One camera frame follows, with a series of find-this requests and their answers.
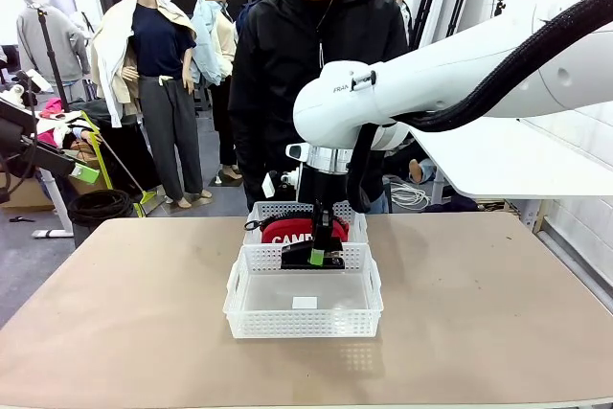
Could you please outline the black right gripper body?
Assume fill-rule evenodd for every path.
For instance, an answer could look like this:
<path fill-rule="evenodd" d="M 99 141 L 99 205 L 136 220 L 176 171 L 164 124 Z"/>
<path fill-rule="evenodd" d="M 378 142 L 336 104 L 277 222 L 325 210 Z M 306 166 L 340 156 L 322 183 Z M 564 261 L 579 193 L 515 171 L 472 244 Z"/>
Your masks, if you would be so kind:
<path fill-rule="evenodd" d="M 300 202 L 324 208 L 347 200 L 346 174 L 328 174 L 316 169 L 302 169 Z"/>

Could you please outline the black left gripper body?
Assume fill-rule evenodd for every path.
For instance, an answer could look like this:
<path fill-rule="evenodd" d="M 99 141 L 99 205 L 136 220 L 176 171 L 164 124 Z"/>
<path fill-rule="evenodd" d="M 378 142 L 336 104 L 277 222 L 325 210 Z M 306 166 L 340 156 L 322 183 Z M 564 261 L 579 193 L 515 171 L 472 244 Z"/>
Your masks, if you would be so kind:
<path fill-rule="evenodd" d="M 1 99 L 1 155 L 33 159 L 37 147 L 37 118 L 32 110 Z"/>

